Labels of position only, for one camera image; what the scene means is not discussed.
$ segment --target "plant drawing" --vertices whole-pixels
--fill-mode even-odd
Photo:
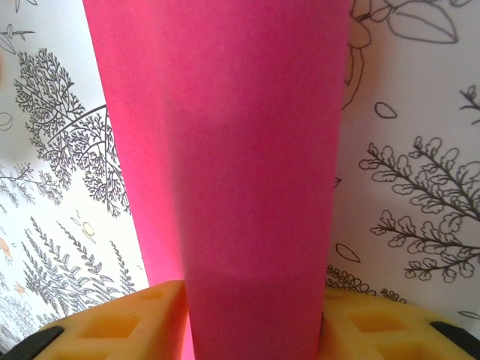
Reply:
[[[439,221],[415,225],[410,216],[395,218],[385,210],[370,229],[377,236],[388,235],[390,248],[425,255],[421,261],[409,261],[405,276],[428,281],[438,272],[446,283],[452,283],[458,275],[471,278],[480,263],[480,246],[459,239],[465,222],[480,222],[480,162],[459,163],[460,150],[445,150],[442,145],[438,137],[425,143],[417,136],[412,152],[396,156],[390,146],[380,151],[370,144],[370,158],[359,166],[373,170],[375,182],[391,183],[396,194],[409,197],[410,204],[424,214],[436,215]]]
[[[460,110],[470,109],[476,112],[480,112],[480,102],[477,100],[477,87],[475,85],[469,86],[466,91],[460,90],[460,93],[467,101],[466,105],[463,105]],[[480,118],[477,118],[471,125],[480,123]]]
[[[407,303],[407,301],[404,298],[401,298],[396,292],[387,289],[382,289],[380,292],[377,292],[376,290],[371,289],[368,284],[364,283],[362,279],[355,277],[347,271],[335,268],[332,265],[327,266],[326,286],[373,296],[380,294],[384,298],[394,302]]]
[[[343,109],[350,105],[362,82],[365,49],[372,44],[372,23],[385,24],[395,36],[429,44],[456,44],[458,31],[448,6],[460,8],[468,0],[354,0],[344,76]]]
[[[106,105],[86,111],[71,92],[68,72],[47,49],[35,55],[20,52],[19,63],[16,102],[30,114],[26,127],[37,156],[50,163],[64,189],[83,170],[92,199],[106,204],[113,217],[130,213]]]
[[[0,47],[9,52],[10,54],[16,54],[17,51],[14,48],[14,45],[12,44],[11,40],[13,39],[14,36],[19,36],[22,38],[22,40],[26,40],[25,35],[27,34],[34,34],[35,31],[14,31],[14,27],[12,24],[7,25],[7,30],[6,31],[0,31]]]
[[[54,242],[33,217],[31,223],[35,238],[26,229],[28,242],[22,243],[28,257],[24,271],[26,287],[39,295],[45,304],[51,305],[57,315],[67,316],[135,291],[122,255],[112,242],[119,267],[119,279],[116,282],[104,274],[102,262],[96,261],[95,255],[63,225],[58,223],[65,239]],[[76,253],[62,251],[60,244],[66,241],[73,245]],[[82,267],[70,264],[74,255],[81,259]]]
[[[35,204],[34,192],[52,200],[56,205],[62,200],[62,189],[49,173],[39,171],[35,174],[30,163],[18,163],[13,167],[13,171],[7,173],[0,163],[0,194],[6,195],[15,207],[19,207],[20,198]],[[0,210],[7,213],[1,203]]]

